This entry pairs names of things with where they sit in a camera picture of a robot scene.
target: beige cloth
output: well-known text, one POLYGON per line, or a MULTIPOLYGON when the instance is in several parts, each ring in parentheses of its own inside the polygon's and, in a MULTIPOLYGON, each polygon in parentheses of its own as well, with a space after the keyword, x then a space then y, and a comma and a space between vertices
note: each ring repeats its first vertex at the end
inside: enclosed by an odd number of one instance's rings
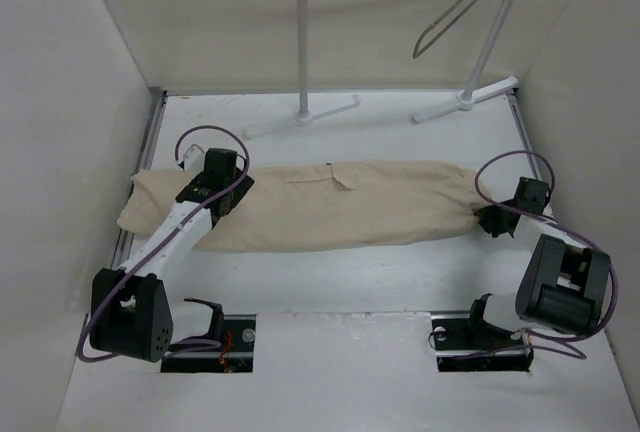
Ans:
MULTIPOLYGON (((294 252, 410 244, 466 234, 483 206, 475 173, 444 162, 342 162, 252 169, 250 175, 255 185, 199 246, 294 252)), ((180 170, 136 174, 118 225, 151 235, 189 180, 180 170)))

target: purple cable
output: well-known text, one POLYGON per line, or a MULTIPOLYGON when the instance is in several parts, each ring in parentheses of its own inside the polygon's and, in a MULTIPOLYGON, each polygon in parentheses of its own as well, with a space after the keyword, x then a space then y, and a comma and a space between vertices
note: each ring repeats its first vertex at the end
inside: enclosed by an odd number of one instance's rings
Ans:
MULTIPOLYGON (((499 207, 499 208, 501 208, 503 210, 506 210, 506 211, 509 211, 509 212, 513 212, 513 213, 516 213, 516 214, 519 214, 519 215, 524 215, 525 217, 529 217, 531 219, 534 219, 534 220, 537 220, 537 221, 540 221, 540 222, 544 222, 544 223, 548 224, 549 226, 553 227, 554 229, 557 229, 557 230, 559 230, 561 232, 564 232, 569 237, 572 237, 573 239, 578 240, 579 242, 582 242, 586 246, 591 247, 594 250, 601 251, 600 247, 598 247, 593 241, 591 241, 590 239, 586 238, 585 236, 579 234, 578 232, 575 232, 572 229, 569 229, 567 227, 564 227, 564 226, 558 224, 557 222, 555 222, 555 219, 553 219, 552 217, 548 217, 548 216, 544 216, 544 215, 536 215, 536 214, 532 214, 530 212, 526 212, 526 211, 521 210, 521 209, 517 209, 515 207, 509 207, 508 205, 504 205, 504 204, 501 204, 500 202, 496 202, 495 200, 492 200, 491 198, 487 197, 482 192, 482 190, 480 189, 480 176, 482 175, 482 173, 491 164, 494 164, 498 160, 504 159, 505 157, 510 157, 512 155, 521 155, 521 154, 529 155, 529 156, 532 156, 532 157, 537 157, 538 159, 540 159, 545 164, 545 166, 549 170, 549 174, 551 175, 551 184, 549 186, 549 189, 550 189, 551 192, 553 192, 553 190, 555 188, 555 183, 556 183, 556 176, 555 176, 555 173, 553 171, 553 167, 551 167, 551 164, 549 163, 549 161, 544 156, 538 154, 537 152, 532 152, 530 150, 512 150, 511 152, 505 152, 504 154, 500 154, 500 155, 494 157, 489 162, 487 162, 482 167, 480 167, 480 170, 478 170, 478 173, 476 174, 476 177, 475 177, 475 180, 474 180, 474 187, 476 189, 476 193, 483 200, 485 200, 486 202, 490 203, 491 205, 495 205, 496 207, 499 207)), ((552 349, 550 347, 544 347, 544 346, 541 346, 541 345, 518 345, 518 346, 513 346, 513 347, 505 347, 505 348, 497 349, 497 350, 494 350, 494 351, 476 352, 474 354, 462 356, 461 358, 470 359, 470 358, 484 357, 484 356, 487 356, 487 355, 494 354, 496 352, 501 352, 501 351, 506 351, 506 350, 539 349, 539 350, 547 350, 547 351, 551 351, 551 352, 556 352, 558 354, 566 355, 566 356, 573 357, 573 358, 576 358, 576 359, 581 359, 581 360, 586 359, 587 356, 582 351, 580 351, 577 348, 575 348, 572 345, 570 345, 570 342, 580 342, 582 340, 586 340, 586 339, 588 339, 590 337, 593 337, 598 332, 601 332, 607 326, 607 324, 611 321, 611 317, 613 317, 613 313, 614 313, 614 311, 616 309, 616 305, 618 303, 618 275, 616 273, 616 269, 614 268, 613 264, 611 264, 611 268, 609 269, 609 277, 611 278, 611 300, 609 302, 609 307, 607 308, 607 312, 605 313, 605 315, 602 318, 602 320, 596 326, 595 331, 590 336, 588 336, 588 337, 579 337, 579 336, 554 337, 554 336, 551 336, 551 335, 545 335, 545 334, 541 334, 539 332, 535 332, 535 331, 533 331, 531 329, 524 329, 524 331, 526 333, 528 333, 530 335, 533 335, 534 337, 538 337, 540 339, 544 339, 544 340, 549 340, 551 342, 555 342, 556 344, 559 344, 559 345, 561 345, 563 347, 566 347, 566 348, 570 349, 571 351, 575 352, 576 355, 573 355, 573 354, 571 354, 569 352, 566 352, 566 351, 552 349)))
MULTIPOLYGON (((176 162, 178 162, 178 158, 179 158, 179 151, 180 151, 180 144, 182 143, 182 141, 191 133, 197 131, 197 130, 217 130, 220 132, 224 132, 225 134, 227 134, 229 137, 231 137, 232 139, 234 139, 238 145, 240 146, 240 148, 242 149, 243 153, 244 153, 244 167, 242 169, 242 173, 240 174, 240 176, 227 188, 221 190, 220 192, 218 192, 217 194, 213 195, 212 197, 208 198, 207 200, 205 200, 204 202, 202 202, 198 207, 196 207, 195 209, 193 209, 189 214, 187 214, 187 216, 182 219, 182 221, 180 222, 180 225, 178 227, 176 227, 175 229, 173 229, 169 235, 167 235, 167 237, 164 238, 164 240, 162 240, 162 242, 160 242, 153 250, 151 250, 147 255, 145 255, 140 262, 138 262, 136 265, 134 265, 133 267, 131 267, 131 269, 129 271, 127 271, 127 273, 124 275, 124 277, 122 277, 122 279, 120 279, 120 281, 113 287, 113 289, 111 289, 111 291, 107 294, 107 296, 104 298, 104 300, 100 303, 100 305, 96 308, 95 312, 93 314, 91 314, 91 318, 89 319, 89 321, 86 323, 86 325, 82 328, 82 330, 80 331, 80 338, 78 339, 78 345, 76 347, 76 356, 78 357, 78 359, 80 359, 82 362, 87 362, 87 363, 95 363, 95 362, 102 362, 104 360, 109 360, 112 359, 114 357, 117 357, 117 354, 106 354, 106 355, 101 355, 100 357, 87 357, 86 355, 84 355, 84 343, 87 340, 87 337, 89 337, 89 334, 91 334, 91 330, 93 330, 93 327, 95 327, 96 322, 98 321, 98 319, 100 318, 100 316, 104 313, 105 309, 109 306, 109 304, 111 303, 111 301, 115 298, 115 296, 118 294, 118 292, 120 292, 120 290, 122 289, 122 287, 125 286, 125 284, 129 281, 129 279, 131 279, 131 277, 133 277, 135 275, 136 272, 138 272, 142 267, 144 267, 147 263, 149 263, 149 261, 151 259, 153 259, 163 248, 165 248, 167 246, 167 244, 169 242, 171 242, 176 235, 178 235, 178 233, 180 232, 180 229, 185 226, 192 218, 194 215, 196 215, 198 212, 200 212, 202 209, 204 209, 207 205, 209 205, 210 203, 212 203, 215 200, 218 200, 220 197, 224 197, 226 194, 228 194, 229 192, 231 192, 233 189, 235 189, 238 185, 240 185, 240 183, 244 180, 244 178, 247 176, 248 172, 249 172, 249 163, 250 163, 250 159, 249 159, 249 150, 247 150, 247 147, 244 145, 244 143, 242 142, 242 140, 240 140, 240 138, 235 135, 233 132, 231 132, 230 130, 227 130, 223 127, 218 127, 216 125, 199 125, 197 127, 193 127, 189 130, 187 130, 184 134, 182 134, 180 136, 180 138, 178 139, 178 141, 176 142, 176 147, 175 147, 175 159, 176 162)), ((205 339, 185 339, 185 340, 194 340, 194 341, 198 341, 199 343, 202 343, 203 340, 205 339)), ((208 348, 213 347, 213 344, 208 344, 208 348)))
POLYGON ((187 352, 208 352, 210 350, 219 349, 222 344, 217 340, 208 340, 208 339, 184 339, 178 342, 175 345, 199 345, 200 347, 190 347, 188 349, 176 350, 175 352, 171 352, 170 354, 165 355, 162 360, 170 359, 171 357, 175 357, 179 354, 186 354, 187 352))

